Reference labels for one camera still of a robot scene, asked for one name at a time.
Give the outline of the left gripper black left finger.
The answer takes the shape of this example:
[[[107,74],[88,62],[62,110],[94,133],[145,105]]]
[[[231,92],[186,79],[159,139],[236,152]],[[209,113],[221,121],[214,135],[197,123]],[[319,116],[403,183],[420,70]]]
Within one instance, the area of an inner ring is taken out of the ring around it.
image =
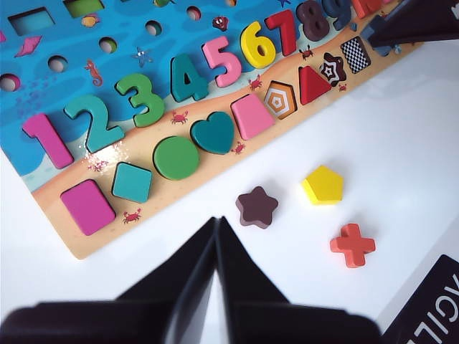
[[[114,300],[41,302],[11,312],[2,343],[179,343],[198,340],[205,316],[217,219],[211,218],[173,255]]]

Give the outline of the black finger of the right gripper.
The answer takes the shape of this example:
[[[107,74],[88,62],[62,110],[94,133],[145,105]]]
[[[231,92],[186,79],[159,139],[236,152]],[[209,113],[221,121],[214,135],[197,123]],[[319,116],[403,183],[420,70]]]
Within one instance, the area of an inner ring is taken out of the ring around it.
[[[400,2],[369,36],[373,47],[458,38],[458,2]]]

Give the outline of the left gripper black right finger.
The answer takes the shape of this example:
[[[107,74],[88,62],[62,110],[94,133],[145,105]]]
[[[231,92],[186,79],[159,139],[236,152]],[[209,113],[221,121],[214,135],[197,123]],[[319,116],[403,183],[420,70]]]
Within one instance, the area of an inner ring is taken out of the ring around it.
[[[216,228],[216,253],[231,343],[380,343],[378,326],[366,317],[291,303],[225,218]]]

